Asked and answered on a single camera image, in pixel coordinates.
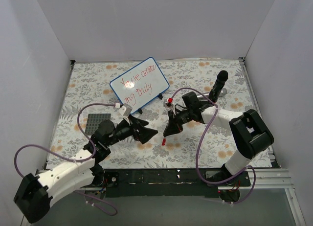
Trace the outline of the blue framed whiteboard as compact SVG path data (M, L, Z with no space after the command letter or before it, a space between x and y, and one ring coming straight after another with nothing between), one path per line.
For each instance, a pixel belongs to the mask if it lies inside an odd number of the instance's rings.
M135 113L168 90L170 84L155 59L149 57L110 81L110 87Z

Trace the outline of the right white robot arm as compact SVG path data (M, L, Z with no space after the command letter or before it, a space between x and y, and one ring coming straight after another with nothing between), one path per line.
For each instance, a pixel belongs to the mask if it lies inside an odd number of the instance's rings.
M218 173L207 179L198 173L199 178L206 184L231 186L239 180L239 175L249 163L274 143L274 137L256 110L234 112L220 109L216 104L218 97L211 92L205 101L200 101L194 92L189 92L182 97L185 103L182 110L176 110L173 98L170 97L165 102L169 110L163 136L181 133L183 125L191 121L231 131L237 147L231 158L223 164Z

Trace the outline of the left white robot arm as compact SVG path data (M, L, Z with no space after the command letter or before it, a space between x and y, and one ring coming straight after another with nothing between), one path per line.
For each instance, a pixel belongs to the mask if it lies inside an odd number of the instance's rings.
M141 144L147 143L158 133L148 128L148 124L132 115L118 125L110 120L102 121L91 136L91 141L73 156L74 161L64 161L35 176L23 176L14 203L32 224L42 219L61 198L75 190L87 185L100 186L105 179L100 162L111 153L110 146L129 137Z

